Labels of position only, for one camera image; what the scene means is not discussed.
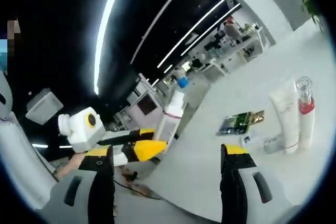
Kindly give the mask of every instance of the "office desk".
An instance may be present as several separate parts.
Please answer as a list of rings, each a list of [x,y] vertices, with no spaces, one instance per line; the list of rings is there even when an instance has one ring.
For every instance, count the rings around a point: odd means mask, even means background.
[[[281,132],[268,94],[283,80],[308,76],[313,81],[316,119],[309,150],[292,155],[249,152],[255,163],[282,182],[293,205],[303,204],[322,179],[334,152],[336,64],[325,34],[311,20],[283,41],[212,85],[199,109],[167,156],[145,183],[171,203],[214,221],[222,218],[220,145],[239,144],[239,136],[216,136],[224,117],[265,110],[265,120],[250,127],[259,136]]]

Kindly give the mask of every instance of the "cable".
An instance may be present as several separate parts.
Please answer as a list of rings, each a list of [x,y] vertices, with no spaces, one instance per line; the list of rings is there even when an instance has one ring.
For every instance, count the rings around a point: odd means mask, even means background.
[[[122,185],[121,183],[119,183],[119,182],[117,182],[117,181],[115,181],[115,180],[113,180],[113,181],[114,181],[115,183],[117,183],[119,186],[121,186],[121,187],[123,187],[123,188],[126,188],[126,189],[128,189],[128,190],[130,190],[130,191],[134,191],[134,192],[136,192],[136,193],[138,193],[138,194],[141,194],[141,195],[145,196],[145,197],[148,198],[148,199],[156,199],[156,200],[160,200],[160,199],[157,199],[157,198],[153,198],[153,197],[147,196],[146,194],[143,194],[143,193],[141,193],[141,192],[139,192],[139,191],[137,191],[137,190],[134,190],[134,189],[132,189],[132,188],[130,188],[130,187],[124,186],[124,185]]]

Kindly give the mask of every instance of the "white tube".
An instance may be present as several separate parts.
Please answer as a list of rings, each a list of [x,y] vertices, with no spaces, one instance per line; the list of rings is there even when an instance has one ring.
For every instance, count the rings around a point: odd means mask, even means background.
[[[299,143],[298,94],[294,80],[284,83],[269,97],[281,125],[285,151],[287,154],[293,153]]]

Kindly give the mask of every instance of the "white bottle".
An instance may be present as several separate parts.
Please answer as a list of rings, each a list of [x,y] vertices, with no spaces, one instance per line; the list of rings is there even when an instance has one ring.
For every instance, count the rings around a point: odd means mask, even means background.
[[[299,147],[308,149],[311,146],[314,122],[315,102],[312,94],[312,81],[308,77],[302,77],[297,81],[299,93]]]
[[[184,93],[179,91],[174,92],[171,102],[164,108],[161,120],[155,129],[152,140],[167,142],[167,148],[164,154],[174,140],[174,135],[183,116],[183,97]]]
[[[299,143],[298,93],[294,80],[284,83],[269,97],[280,122],[285,151],[291,154]]]

